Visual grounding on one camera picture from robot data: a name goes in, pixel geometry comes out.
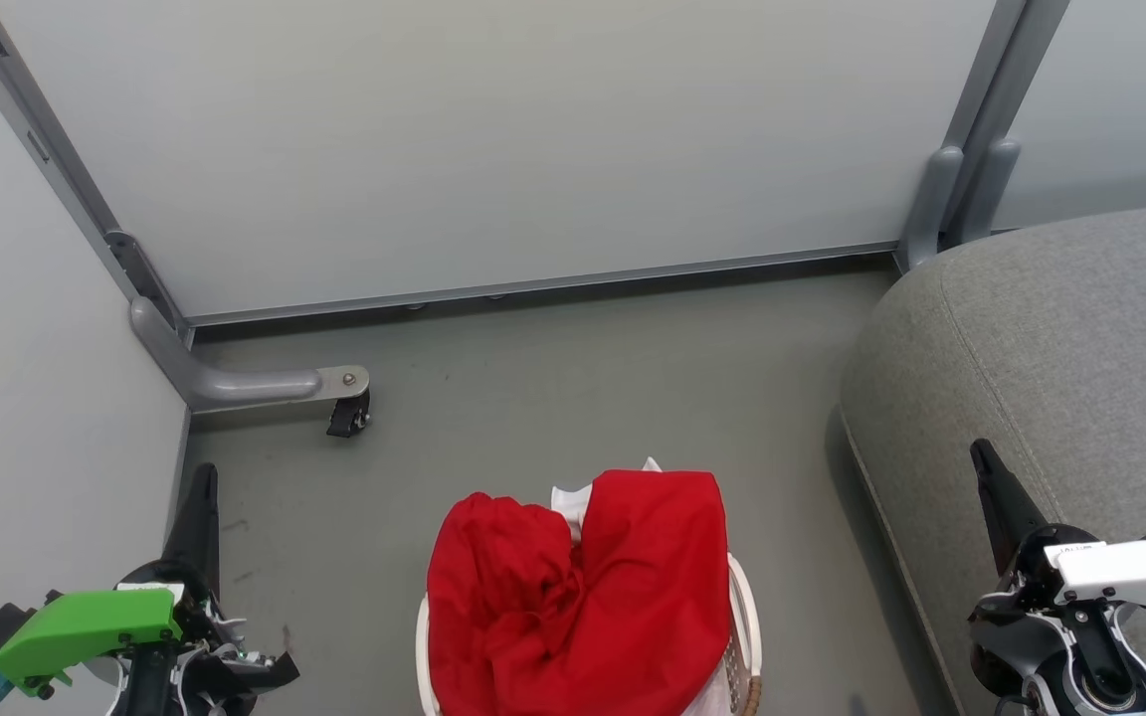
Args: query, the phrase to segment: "gray floor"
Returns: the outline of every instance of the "gray floor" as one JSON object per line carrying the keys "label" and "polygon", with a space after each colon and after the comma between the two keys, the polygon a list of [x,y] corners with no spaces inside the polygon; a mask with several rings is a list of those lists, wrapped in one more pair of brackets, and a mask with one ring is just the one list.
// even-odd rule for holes
{"label": "gray floor", "polygon": [[227,367],[363,363],[374,425],[197,432],[220,474],[222,597],[304,678],[260,713],[417,716],[414,622],[441,518],[545,503],[607,467],[719,477],[763,622],[766,715],[940,713],[833,424],[886,270],[792,277],[199,346]]}

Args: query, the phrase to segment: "gray metal frame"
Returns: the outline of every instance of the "gray metal frame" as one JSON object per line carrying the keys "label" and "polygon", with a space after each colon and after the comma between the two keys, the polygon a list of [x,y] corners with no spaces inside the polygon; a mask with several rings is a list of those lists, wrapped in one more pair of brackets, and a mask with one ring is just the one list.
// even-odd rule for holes
{"label": "gray metal frame", "polygon": [[223,371],[207,365],[179,343],[154,302],[142,296],[132,300],[128,317],[136,338],[195,414],[359,398],[369,390],[369,372],[362,365],[295,371]]}
{"label": "gray metal frame", "polygon": [[0,110],[131,302],[132,331],[191,412],[327,402],[367,393],[369,372],[360,365],[237,372],[207,365],[190,353],[194,328],[165,290],[144,247],[118,227],[1,22]]}
{"label": "gray metal frame", "polygon": [[945,227],[945,245],[963,244],[991,231],[992,214],[1019,157],[1019,147],[1006,142],[1006,133],[1067,9],[1068,0],[1028,0],[1023,5],[963,145],[958,183],[941,223]]}
{"label": "gray metal frame", "polygon": [[990,236],[1020,144],[1006,136],[1068,0],[997,0],[945,141],[927,160],[896,247],[909,272],[941,245]]}

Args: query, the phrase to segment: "baseboard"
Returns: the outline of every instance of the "baseboard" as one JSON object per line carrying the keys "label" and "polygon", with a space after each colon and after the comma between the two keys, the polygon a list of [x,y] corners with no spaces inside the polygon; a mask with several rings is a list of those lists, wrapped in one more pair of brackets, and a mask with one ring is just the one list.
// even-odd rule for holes
{"label": "baseboard", "polygon": [[445,300],[464,298],[490,298],[533,291],[578,289],[578,286],[605,285],[623,282],[659,280],[660,277],[712,274],[743,270],[743,268],[777,267],[777,265],[818,261],[846,257],[863,257],[869,253],[886,253],[895,250],[894,241],[877,244],[843,245],[835,249],[816,249],[808,251],[791,251],[772,253],[767,257],[749,257],[745,259],[725,259],[699,263],[682,263],[677,267],[637,268],[629,272],[610,272],[604,274],[587,274],[579,276],[556,277],[531,282],[472,286],[458,290],[431,290],[419,293],[385,296],[385,298],[355,298],[330,300],[323,304],[281,305],[281,307],[254,308],[251,312],[204,313],[199,316],[186,316],[187,325],[194,329],[231,325],[231,323],[251,323],[262,321],[282,321],[283,318],[300,318],[322,316],[329,313],[368,312],[372,308],[391,308],[397,305],[438,304]]}

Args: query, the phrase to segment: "white cloth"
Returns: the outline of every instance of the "white cloth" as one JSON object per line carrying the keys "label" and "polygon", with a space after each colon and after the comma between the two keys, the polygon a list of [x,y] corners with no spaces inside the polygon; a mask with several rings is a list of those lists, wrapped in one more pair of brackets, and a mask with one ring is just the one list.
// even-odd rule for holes
{"label": "white cloth", "polygon": [[[642,471],[661,472],[656,459],[645,459]],[[554,486],[551,488],[551,509],[564,516],[564,521],[568,522],[570,534],[573,535],[573,544],[582,543],[582,521],[586,520],[586,509],[591,504],[591,487],[586,486],[574,493]],[[711,678],[705,682],[705,687],[692,703],[683,710],[682,716],[728,716],[732,713],[732,690],[728,685],[728,670],[723,660],[714,668]]]}

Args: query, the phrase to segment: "metal leg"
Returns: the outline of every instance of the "metal leg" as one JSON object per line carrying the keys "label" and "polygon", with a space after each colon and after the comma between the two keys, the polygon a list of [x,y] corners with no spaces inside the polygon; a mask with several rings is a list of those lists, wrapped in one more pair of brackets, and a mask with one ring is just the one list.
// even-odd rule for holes
{"label": "metal leg", "polygon": [[952,226],[945,233],[945,245],[963,245],[968,241],[984,238],[992,234],[992,217],[1002,203],[1006,182],[1014,172],[1015,159],[1020,158],[1020,142],[1006,136],[984,151],[984,157],[975,170],[975,181],[968,188],[961,207]]}
{"label": "metal leg", "polygon": [[1000,144],[1006,133],[1011,132],[1014,115],[1019,112],[1023,95],[1033,85],[1037,66],[1067,9],[1068,0],[1036,0],[1023,5],[981,109],[970,127],[967,142],[963,145],[967,157],[945,210],[947,235],[950,237],[959,236],[960,227],[968,222],[967,215],[973,210],[968,202],[975,196],[974,184],[979,181],[982,164],[988,159],[988,150]]}
{"label": "metal leg", "polygon": [[110,230],[104,233],[104,244],[109,245],[110,252],[113,253],[119,267],[126,272],[126,277],[132,281],[135,290],[143,298],[151,300],[158,307],[158,313],[162,313],[165,321],[176,331],[179,338],[183,338],[188,330],[188,322],[185,321],[183,314],[179,313],[167,286],[163,284],[162,277],[154,269],[154,262],[149,261],[140,241],[136,241],[131,233]]}
{"label": "metal leg", "polygon": [[359,400],[369,393],[362,365],[304,368],[297,371],[223,371],[188,353],[151,300],[135,298],[132,331],[194,414],[235,411],[262,404]]}
{"label": "metal leg", "polygon": [[940,244],[940,225],[945,219],[949,195],[958,171],[963,166],[963,150],[941,147],[927,159],[927,171],[918,186],[913,207],[901,231],[901,243],[896,245],[895,262],[901,273],[909,273],[927,259],[935,257]]}

